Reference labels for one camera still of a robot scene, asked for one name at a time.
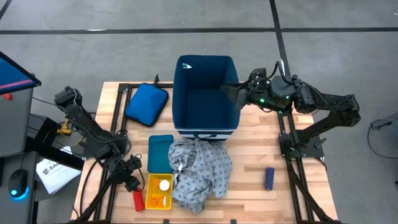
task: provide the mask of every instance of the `computer monitor screen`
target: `computer monitor screen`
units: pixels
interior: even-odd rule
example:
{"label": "computer monitor screen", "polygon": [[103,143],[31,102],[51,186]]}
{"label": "computer monitor screen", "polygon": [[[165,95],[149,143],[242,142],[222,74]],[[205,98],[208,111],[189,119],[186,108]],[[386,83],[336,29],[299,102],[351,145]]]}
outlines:
{"label": "computer monitor screen", "polygon": [[0,52],[0,94],[40,86],[42,83]]}

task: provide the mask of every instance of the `crumpled towel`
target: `crumpled towel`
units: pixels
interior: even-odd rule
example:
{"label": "crumpled towel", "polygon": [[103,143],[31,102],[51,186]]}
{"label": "crumpled towel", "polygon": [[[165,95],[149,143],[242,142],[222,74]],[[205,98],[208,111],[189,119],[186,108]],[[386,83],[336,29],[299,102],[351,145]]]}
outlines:
{"label": "crumpled towel", "polygon": [[169,164],[174,169],[172,197],[179,207],[198,214],[211,191],[217,198],[226,195],[232,161],[222,142],[178,139],[169,148]]}

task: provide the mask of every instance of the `red object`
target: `red object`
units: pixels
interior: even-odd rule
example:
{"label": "red object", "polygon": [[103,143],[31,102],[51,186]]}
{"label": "red object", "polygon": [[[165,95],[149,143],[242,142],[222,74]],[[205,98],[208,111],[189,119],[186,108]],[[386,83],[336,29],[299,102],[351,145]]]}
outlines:
{"label": "red object", "polygon": [[132,192],[132,197],[134,199],[134,204],[136,207],[136,211],[142,211],[145,209],[144,199],[142,198],[142,190],[138,189],[138,191]]}
{"label": "red object", "polygon": [[2,97],[4,97],[7,100],[12,100],[12,96],[9,93],[3,94]]}

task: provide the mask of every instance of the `computer mouse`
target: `computer mouse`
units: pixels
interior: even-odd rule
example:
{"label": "computer mouse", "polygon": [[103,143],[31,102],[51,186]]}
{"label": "computer mouse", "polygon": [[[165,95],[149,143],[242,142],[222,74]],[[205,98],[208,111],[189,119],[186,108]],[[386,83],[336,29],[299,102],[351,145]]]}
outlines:
{"label": "computer mouse", "polygon": [[25,193],[27,187],[27,172],[19,169],[13,172],[8,180],[8,190],[11,197],[20,197]]}

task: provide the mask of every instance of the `red cylinder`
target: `red cylinder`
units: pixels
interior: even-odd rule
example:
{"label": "red cylinder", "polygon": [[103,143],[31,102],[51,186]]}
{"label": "red cylinder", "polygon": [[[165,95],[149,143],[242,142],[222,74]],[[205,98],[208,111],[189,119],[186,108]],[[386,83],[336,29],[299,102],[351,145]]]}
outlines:
{"label": "red cylinder", "polygon": [[138,189],[137,191],[132,192],[132,197],[134,199],[134,204],[136,207],[136,211],[142,211],[145,209],[144,199],[142,198],[142,190]]}

